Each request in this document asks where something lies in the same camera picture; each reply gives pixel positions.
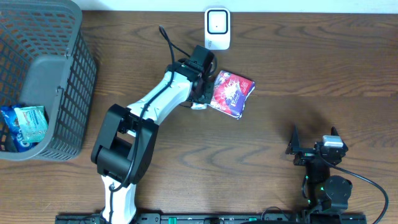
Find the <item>teal wet wipes packet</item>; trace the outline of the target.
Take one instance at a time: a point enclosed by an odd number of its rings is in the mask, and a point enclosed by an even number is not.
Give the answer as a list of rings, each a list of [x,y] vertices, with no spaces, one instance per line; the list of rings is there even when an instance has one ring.
[[[25,142],[37,143],[44,139],[48,130],[44,109],[44,106],[14,108]]]

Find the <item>red purple snack packet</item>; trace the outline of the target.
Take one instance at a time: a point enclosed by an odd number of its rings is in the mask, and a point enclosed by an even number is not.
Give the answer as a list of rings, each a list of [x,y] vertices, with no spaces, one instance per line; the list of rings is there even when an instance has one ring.
[[[222,70],[217,75],[214,84],[210,106],[233,118],[242,117],[245,102],[255,89],[255,82]]]

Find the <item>blue Oreo cookie packet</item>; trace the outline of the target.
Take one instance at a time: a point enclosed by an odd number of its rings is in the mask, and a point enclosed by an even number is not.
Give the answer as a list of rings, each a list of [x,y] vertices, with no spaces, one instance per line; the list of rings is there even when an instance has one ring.
[[[15,112],[15,108],[21,108],[22,105],[14,106],[1,106],[1,113],[5,119],[5,122],[11,132],[11,138],[14,147],[17,152],[26,152],[34,148],[37,144],[26,142],[24,140],[21,128],[19,126],[18,118]]]

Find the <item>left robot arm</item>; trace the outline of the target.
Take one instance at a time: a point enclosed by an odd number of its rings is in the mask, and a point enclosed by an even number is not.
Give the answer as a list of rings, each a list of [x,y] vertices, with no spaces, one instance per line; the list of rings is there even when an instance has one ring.
[[[105,187],[103,223],[133,221],[136,186],[152,160],[160,124],[185,101],[210,102],[215,65],[214,59],[182,58],[167,67],[161,82],[142,99],[107,110],[91,153]]]

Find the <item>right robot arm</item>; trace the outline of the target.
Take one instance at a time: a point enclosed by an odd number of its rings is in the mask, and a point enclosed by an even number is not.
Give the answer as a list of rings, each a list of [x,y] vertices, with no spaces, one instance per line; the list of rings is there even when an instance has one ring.
[[[308,208],[296,215],[298,222],[343,222],[341,216],[348,208],[353,186],[350,180],[331,175],[330,168],[339,164],[347,151],[336,128],[313,147],[302,147],[297,128],[294,128],[285,153],[295,156],[294,165],[305,167],[302,195],[308,200]]]

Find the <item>small orange box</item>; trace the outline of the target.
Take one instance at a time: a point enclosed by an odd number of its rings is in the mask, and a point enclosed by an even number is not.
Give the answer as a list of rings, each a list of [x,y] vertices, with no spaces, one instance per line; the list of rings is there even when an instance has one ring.
[[[207,104],[200,104],[200,103],[192,103],[191,109],[192,110],[205,110],[207,109]]]

